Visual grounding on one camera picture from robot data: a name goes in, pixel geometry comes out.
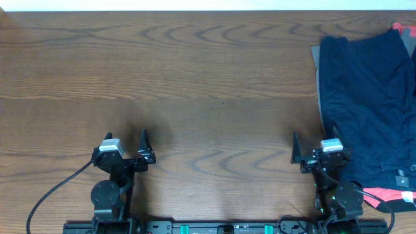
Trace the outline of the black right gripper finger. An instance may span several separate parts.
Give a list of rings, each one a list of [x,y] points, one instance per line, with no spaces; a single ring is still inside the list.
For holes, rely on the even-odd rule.
[[[292,145],[292,154],[291,154],[291,164],[301,164],[306,161],[306,157],[302,155],[302,150],[300,147],[300,142],[298,135],[293,133],[293,145]]]
[[[338,138],[341,142],[345,141],[345,135],[342,132],[342,129],[339,127],[337,122],[332,122],[332,133],[334,135],[334,138]]]

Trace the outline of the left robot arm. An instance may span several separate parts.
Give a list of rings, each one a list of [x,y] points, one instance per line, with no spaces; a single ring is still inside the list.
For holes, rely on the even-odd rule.
[[[156,156],[145,129],[140,135],[138,156],[125,159],[125,150],[118,138],[107,133],[93,150],[92,164],[109,174],[91,191],[94,204],[93,233],[145,233],[146,225],[130,214],[135,174],[148,171],[156,163]]]

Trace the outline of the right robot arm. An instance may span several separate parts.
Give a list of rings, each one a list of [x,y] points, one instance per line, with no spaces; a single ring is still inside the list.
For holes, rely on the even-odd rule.
[[[344,142],[339,126],[332,125],[332,137],[322,140],[320,147],[303,154],[296,133],[293,134],[291,163],[300,165],[300,172],[312,174],[315,182],[315,207],[321,217],[305,227],[306,233],[360,232],[358,216],[363,214],[361,187],[342,182],[339,177],[352,155]]]

